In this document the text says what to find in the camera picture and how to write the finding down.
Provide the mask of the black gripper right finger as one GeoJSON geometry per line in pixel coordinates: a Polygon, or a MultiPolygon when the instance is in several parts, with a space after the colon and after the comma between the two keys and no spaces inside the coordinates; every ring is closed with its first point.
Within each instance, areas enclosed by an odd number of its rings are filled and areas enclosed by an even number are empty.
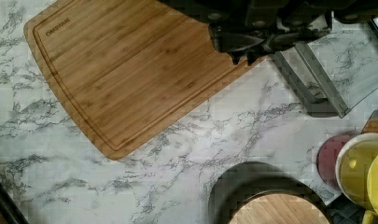
{"type": "Polygon", "coordinates": [[[329,21],[312,22],[307,28],[299,28],[295,31],[282,34],[270,34],[264,41],[251,47],[245,52],[248,65],[252,65],[258,58],[274,54],[295,47],[298,44],[307,44],[328,35],[332,24],[329,21]]]}

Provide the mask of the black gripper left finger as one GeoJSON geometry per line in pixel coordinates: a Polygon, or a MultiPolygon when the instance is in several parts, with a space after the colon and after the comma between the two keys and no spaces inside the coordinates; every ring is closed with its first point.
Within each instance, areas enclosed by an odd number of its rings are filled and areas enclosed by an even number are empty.
{"type": "Polygon", "coordinates": [[[217,52],[226,53],[232,63],[237,65],[242,57],[252,65],[261,56],[259,45],[265,41],[262,32],[253,35],[250,31],[235,24],[210,24],[210,39],[217,52]]]}

